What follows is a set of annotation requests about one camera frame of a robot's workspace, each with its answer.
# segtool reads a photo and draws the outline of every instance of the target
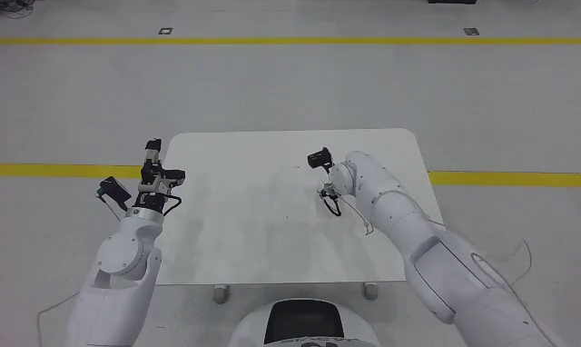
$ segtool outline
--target white table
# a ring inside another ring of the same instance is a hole
[[[158,284],[337,283],[405,280],[401,256],[380,232],[317,195],[327,175],[307,165],[326,146],[334,161],[373,154],[435,220],[442,221],[415,136],[404,129],[180,134],[166,169],[182,169],[156,245]]]

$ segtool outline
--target table leg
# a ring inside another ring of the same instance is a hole
[[[214,285],[213,300],[216,304],[224,304],[230,296],[230,285]]]
[[[379,289],[377,283],[363,283],[363,295],[368,301],[375,301],[379,296]]]

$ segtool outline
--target yellow floor line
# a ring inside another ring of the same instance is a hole
[[[0,177],[139,178],[138,165],[0,164]],[[434,185],[581,187],[581,173],[429,172]]]
[[[214,37],[33,38],[4,37],[0,45],[581,45],[561,37]]]

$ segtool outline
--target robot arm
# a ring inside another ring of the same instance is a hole
[[[153,288],[162,262],[154,247],[162,233],[163,207],[173,187],[181,185],[185,172],[164,170],[159,160],[161,140],[148,142],[139,194],[132,208],[124,201],[131,196],[112,177],[101,182],[97,197],[111,196],[125,211],[119,231],[103,241],[93,268],[77,296],[67,326],[67,346],[132,346],[145,322]],[[111,277],[135,285],[111,289]]]
[[[401,253],[411,289],[438,319],[455,324],[468,346],[552,346],[502,278],[475,257],[474,247],[427,219],[370,155],[352,152],[333,164],[324,148],[308,160],[329,174],[321,198],[355,197],[361,215]]]

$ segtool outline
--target gray floor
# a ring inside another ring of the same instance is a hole
[[[1,36],[581,36],[577,0],[45,0]],[[578,47],[0,46],[0,162],[138,164],[144,142],[183,132],[406,127],[431,170],[579,172]],[[1,178],[0,345],[36,344],[34,317],[76,292],[116,222],[97,180]],[[134,189],[135,181],[126,182]],[[444,220],[492,255],[525,238],[517,289],[571,346],[581,332],[581,193],[435,188]],[[493,261],[509,278],[521,250]],[[405,283],[367,302],[355,284],[156,290],[137,346],[223,346],[252,309],[316,296],[365,316],[382,343],[462,346]],[[68,308],[43,317],[60,346]]]

